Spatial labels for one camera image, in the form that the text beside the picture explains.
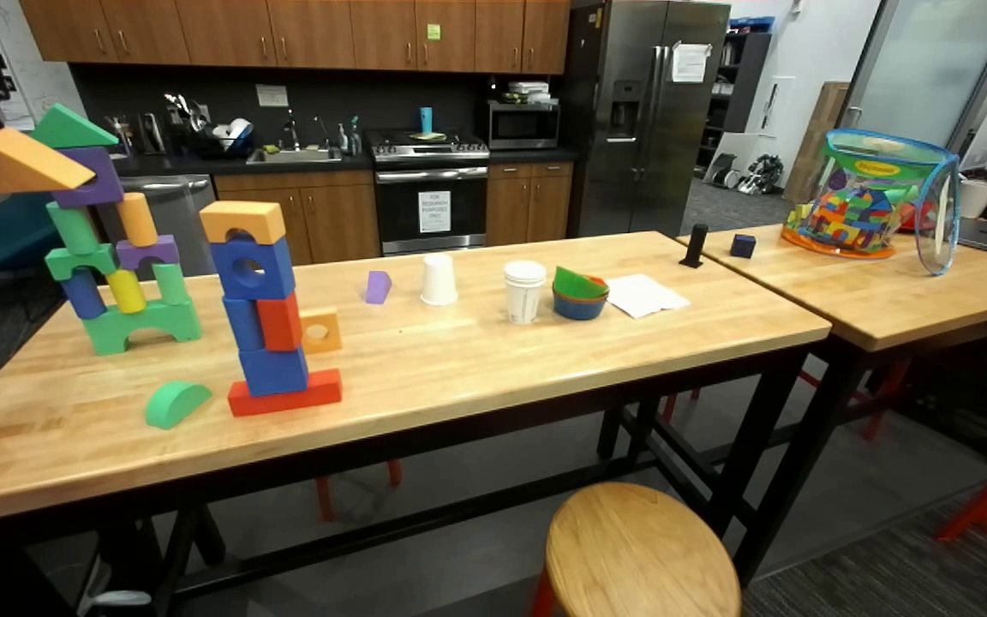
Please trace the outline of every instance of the stainless steel refrigerator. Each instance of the stainless steel refrigerator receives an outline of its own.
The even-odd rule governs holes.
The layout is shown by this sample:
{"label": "stainless steel refrigerator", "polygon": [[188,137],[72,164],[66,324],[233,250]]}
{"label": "stainless steel refrigerator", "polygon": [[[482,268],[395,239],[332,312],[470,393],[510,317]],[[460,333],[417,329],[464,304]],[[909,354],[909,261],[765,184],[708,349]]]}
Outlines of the stainless steel refrigerator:
{"label": "stainless steel refrigerator", "polygon": [[666,0],[572,9],[561,82],[566,137],[583,149],[572,234],[684,228],[726,18],[726,4]]}

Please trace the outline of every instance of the wooden table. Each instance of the wooden table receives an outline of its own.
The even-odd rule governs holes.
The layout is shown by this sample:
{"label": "wooden table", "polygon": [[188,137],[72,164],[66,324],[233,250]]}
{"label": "wooden table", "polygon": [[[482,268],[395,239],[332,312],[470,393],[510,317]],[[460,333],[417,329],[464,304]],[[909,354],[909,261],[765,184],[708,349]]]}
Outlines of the wooden table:
{"label": "wooden table", "polygon": [[750,539],[736,551],[736,568],[750,572],[837,427],[864,363],[987,329],[987,252],[960,248],[954,268],[928,277],[912,235],[895,235],[889,261],[861,261],[791,248],[780,235],[780,226],[736,234],[759,235],[754,256],[730,256],[733,234],[712,234],[708,252],[834,321],[834,339],[819,349],[830,371],[760,500],[770,513],[750,523]]}
{"label": "wooden table", "polygon": [[[600,277],[653,275],[687,293],[690,308],[628,317],[607,304],[596,321],[566,321],[545,304],[534,324],[514,324],[500,284],[500,264],[514,256]],[[241,367],[216,277],[188,277],[205,333],[195,341],[142,339],[125,357],[92,357],[72,308],[59,308],[0,371],[0,528],[48,520],[42,516],[48,509],[66,520],[76,509],[106,516],[191,505],[201,497],[195,490],[216,487],[222,474],[264,464],[317,475],[329,474],[326,464],[299,456],[395,436],[417,449],[422,427],[509,407],[542,423],[545,401],[654,383],[826,339],[826,317],[720,264],[684,268],[678,256],[684,248],[663,234],[464,250],[460,304],[451,308],[417,300],[417,256],[299,268],[303,308],[341,312],[344,349],[313,357],[313,367],[335,367],[348,393],[341,403],[262,418],[233,418],[222,401]],[[389,304],[359,298],[371,271],[391,275]],[[216,399],[187,426],[163,431],[144,426],[144,401],[166,379],[200,379]]]}

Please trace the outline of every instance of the countertop appliance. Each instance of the countertop appliance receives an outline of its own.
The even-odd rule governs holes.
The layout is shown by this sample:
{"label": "countertop appliance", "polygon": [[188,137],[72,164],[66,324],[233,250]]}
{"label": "countertop appliance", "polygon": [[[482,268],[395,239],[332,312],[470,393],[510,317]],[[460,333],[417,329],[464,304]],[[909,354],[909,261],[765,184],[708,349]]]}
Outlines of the countertop appliance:
{"label": "countertop appliance", "polygon": [[[187,277],[216,271],[205,228],[200,226],[200,209],[216,201],[211,176],[125,176],[122,180],[125,192],[144,192],[150,201],[155,228],[171,234],[179,239]],[[127,235],[116,209],[92,209],[92,211],[106,239]]]}
{"label": "countertop appliance", "polygon": [[486,244],[489,148],[460,132],[371,131],[383,252]]}
{"label": "countertop appliance", "polygon": [[726,4],[600,0],[568,18],[572,234],[678,234]]}
{"label": "countertop appliance", "polygon": [[500,104],[486,99],[482,132],[494,149],[542,149],[558,148],[561,105],[558,104]]}

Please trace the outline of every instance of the toy block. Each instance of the toy block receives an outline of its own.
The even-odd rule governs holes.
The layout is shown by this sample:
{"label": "toy block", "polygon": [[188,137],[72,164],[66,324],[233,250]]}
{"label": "toy block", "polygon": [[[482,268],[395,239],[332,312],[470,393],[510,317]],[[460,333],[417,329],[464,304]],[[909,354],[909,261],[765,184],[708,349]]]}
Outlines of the toy block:
{"label": "toy block", "polygon": [[371,271],[364,284],[364,300],[368,304],[383,304],[391,293],[391,275],[389,271]]}
{"label": "toy block", "polygon": [[48,216],[59,228],[59,239],[72,250],[72,252],[92,252],[96,248],[103,248],[92,234],[92,220],[86,209],[63,209],[59,201],[48,201]]}
{"label": "toy block", "polygon": [[303,339],[309,354],[332,354],[344,349],[344,329],[335,321],[335,312],[299,312]]}
{"label": "toy block", "polygon": [[90,209],[90,205],[114,205],[125,199],[122,176],[114,169],[110,149],[66,149],[72,161],[92,170],[92,179],[72,192],[59,192],[59,205],[66,209]]}
{"label": "toy block", "polygon": [[241,363],[255,399],[309,388],[309,357],[303,349],[271,354],[241,345]]}
{"label": "toy block", "polygon": [[106,312],[82,324],[90,333],[92,354],[99,357],[125,354],[136,329],[163,329],[179,341],[200,339],[200,317],[191,304],[166,304],[166,300],[149,300],[144,312]]}
{"label": "toy block", "polygon": [[304,391],[292,391],[292,393],[271,393],[271,399],[256,399],[248,391],[248,379],[238,379],[228,391],[228,403],[233,413],[267,413],[267,412],[284,412],[284,407],[320,407],[320,403],[332,403],[344,401],[344,378],[341,371],[317,371],[309,378]]}
{"label": "toy block", "polygon": [[159,244],[150,201],[144,192],[125,192],[125,199],[116,201],[116,211],[122,211],[122,226],[132,248]]}
{"label": "toy block", "polygon": [[200,412],[200,403],[205,403],[211,399],[214,399],[214,391],[205,383],[171,379],[150,393],[144,418],[155,427],[176,427],[191,412]]}
{"label": "toy block", "polygon": [[264,349],[256,308],[251,298],[222,298],[228,321],[241,349]]}
{"label": "toy block", "polygon": [[281,201],[214,201],[200,211],[211,244],[228,244],[233,234],[248,234],[256,244],[284,239]]}
{"label": "toy block", "polygon": [[233,298],[288,298],[296,292],[288,239],[255,244],[228,239],[214,244],[222,293]]}
{"label": "toy block", "polygon": [[110,292],[114,292],[116,312],[144,312],[149,308],[144,284],[132,271],[114,271]]}
{"label": "toy block", "polygon": [[155,280],[159,280],[163,304],[188,304],[191,308],[191,293],[187,288],[187,275],[179,264],[155,264]]}
{"label": "toy block", "polygon": [[90,124],[82,113],[76,113],[72,105],[63,105],[54,104],[34,137],[45,143],[45,148],[54,148],[54,149],[66,149],[66,148],[116,148],[116,132]]}
{"label": "toy block", "polygon": [[110,244],[99,244],[92,252],[72,252],[72,250],[59,248],[59,250],[45,252],[45,264],[48,264],[54,280],[68,280],[78,268],[92,268],[103,277],[110,277],[116,271]]}
{"label": "toy block", "polygon": [[299,321],[299,300],[288,298],[262,298],[256,300],[256,321],[264,333],[264,349],[299,349],[303,345],[303,321]]}
{"label": "toy block", "polygon": [[142,271],[144,261],[183,264],[179,239],[163,234],[150,248],[135,248],[132,239],[116,244],[116,264],[125,271]]}
{"label": "toy block", "polygon": [[42,139],[0,128],[0,194],[11,192],[72,192],[92,179],[90,169],[45,148]]}
{"label": "toy block", "polygon": [[86,317],[96,317],[106,312],[106,300],[103,293],[96,292],[96,277],[92,271],[76,271],[68,280],[59,284],[63,293],[72,300],[76,314],[86,321]]}

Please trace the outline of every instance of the oven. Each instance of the oven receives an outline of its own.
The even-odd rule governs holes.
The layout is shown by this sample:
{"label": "oven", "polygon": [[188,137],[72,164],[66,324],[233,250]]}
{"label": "oven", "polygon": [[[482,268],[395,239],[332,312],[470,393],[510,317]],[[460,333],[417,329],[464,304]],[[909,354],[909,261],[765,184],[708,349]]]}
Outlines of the oven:
{"label": "oven", "polygon": [[380,169],[376,226],[383,252],[486,244],[486,169]]}

